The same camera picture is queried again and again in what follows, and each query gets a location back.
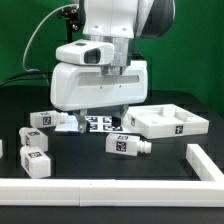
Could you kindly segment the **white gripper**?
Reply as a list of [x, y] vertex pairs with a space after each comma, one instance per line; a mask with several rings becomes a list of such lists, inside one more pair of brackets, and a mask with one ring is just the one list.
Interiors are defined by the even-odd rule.
[[132, 61], [122, 75], [103, 75], [100, 66], [59, 63], [51, 82], [51, 103], [62, 111], [74, 111], [78, 131], [87, 131], [86, 109], [122, 105], [112, 116], [121, 127], [129, 106], [147, 96], [147, 63]]

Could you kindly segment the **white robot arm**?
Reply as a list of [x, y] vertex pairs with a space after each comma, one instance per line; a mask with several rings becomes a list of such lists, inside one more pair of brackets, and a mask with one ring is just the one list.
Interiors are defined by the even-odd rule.
[[133, 103], [147, 97], [147, 62], [132, 58], [134, 39], [157, 39], [172, 26], [174, 0], [84, 0], [84, 37], [56, 49], [50, 100], [72, 111], [78, 131], [89, 130], [91, 108], [120, 105], [120, 123]]

